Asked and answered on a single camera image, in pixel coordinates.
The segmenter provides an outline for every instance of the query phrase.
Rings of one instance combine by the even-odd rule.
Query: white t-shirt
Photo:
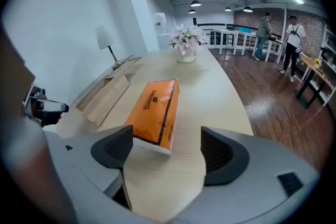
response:
[[[296,31],[296,33],[298,33],[300,38],[297,35],[290,33],[291,31],[295,31],[296,29],[298,29]],[[286,33],[289,34],[287,42],[291,43],[294,47],[298,48],[301,45],[302,38],[306,36],[306,32],[304,30],[305,29],[302,25],[299,25],[299,24],[294,25],[294,26],[289,25],[288,28],[287,28],[287,31],[286,31]]]

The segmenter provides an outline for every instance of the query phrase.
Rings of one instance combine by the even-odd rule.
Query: lamp stand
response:
[[[124,62],[119,62],[118,60],[117,60],[117,58],[115,57],[115,55],[114,55],[114,53],[113,53],[113,51],[112,51],[112,49],[111,49],[111,46],[108,46],[108,48],[109,48],[109,50],[110,50],[110,52],[111,52],[111,54],[112,54],[112,57],[114,58],[114,61],[116,62],[115,63],[115,65],[112,67],[112,69],[113,70],[116,70],[118,67],[120,67]]]

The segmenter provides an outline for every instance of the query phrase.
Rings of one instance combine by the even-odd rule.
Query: wooden floor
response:
[[[291,83],[289,73],[280,74],[282,61],[276,64],[273,56],[268,62],[257,62],[252,58],[252,51],[246,51],[244,56],[239,51],[235,56],[229,50],[223,50],[222,55],[218,49],[210,52],[236,88],[254,136],[282,143],[321,170],[335,132],[328,108],[315,99],[309,109],[304,109],[293,93],[302,83],[297,78]],[[304,96],[309,100],[312,95],[312,90],[307,88]]]

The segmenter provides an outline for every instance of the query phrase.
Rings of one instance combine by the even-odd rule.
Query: vase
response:
[[[193,62],[196,60],[196,51],[187,52],[182,55],[180,51],[177,51],[177,61],[178,62]]]

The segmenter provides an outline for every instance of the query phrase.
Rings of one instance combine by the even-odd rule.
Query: orange tissue package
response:
[[[178,80],[149,82],[124,125],[133,125],[135,144],[171,154],[180,89]]]

